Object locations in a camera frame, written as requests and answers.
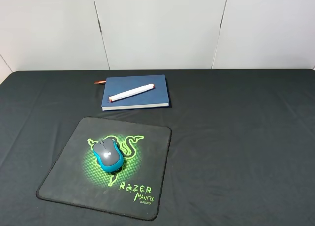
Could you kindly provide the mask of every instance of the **razer logo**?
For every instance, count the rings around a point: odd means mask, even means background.
[[[122,167],[120,167],[115,172],[109,173],[111,175],[111,177],[110,177],[110,181],[108,183],[108,186],[111,187],[119,178],[119,174],[121,172],[123,172],[125,170],[125,168],[127,168],[128,160],[136,156],[137,150],[134,147],[134,144],[137,143],[138,140],[144,139],[144,136],[127,136],[124,139],[124,141],[122,141],[122,142],[120,142],[116,136],[112,136],[112,135],[105,137],[104,140],[108,139],[108,138],[113,139],[117,143],[118,148],[121,150],[122,155],[125,159]],[[89,144],[91,150],[93,150],[93,146],[96,143],[98,143],[98,141],[93,141],[91,139],[88,139],[88,144]],[[95,157],[95,164],[97,164],[100,167],[99,162],[98,162],[96,157]]]

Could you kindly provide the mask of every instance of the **notebook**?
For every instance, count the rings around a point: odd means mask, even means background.
[[[137,87],[154,84],[146,92],[110,102],[109,97]],[[169,106],[165,75],[108,77],[103,95],[102,108],[105,110],[140,109]]]

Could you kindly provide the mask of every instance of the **marker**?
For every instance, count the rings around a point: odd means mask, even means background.
[[[114,102],[114,101],[124,99],[124,98],[130,97],[130,96],[142,93],[142,92],[146,92],[146,91],[151,90],[153,88],[154,88],[154,84],[149,84],[149,85],[138,87],[138,88],[126,91],[126,92],[121,92],[117,95],[109,97],[109,101]]]

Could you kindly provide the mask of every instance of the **table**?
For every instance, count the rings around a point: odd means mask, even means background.
[[[104,86],[94,81],[151,74],[165,74],[170,108],[101,111]],[[172,129],[155,220],[36,198],[86,116]],[[315,72],[15,72],[0,85],[0,224],[314,225]]]

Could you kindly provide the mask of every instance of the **computer mouse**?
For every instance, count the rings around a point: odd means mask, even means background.
[[[93,153],[105,172],[111,173],[123,166],[124,157],[112,139],[99,141],[93,146]]]

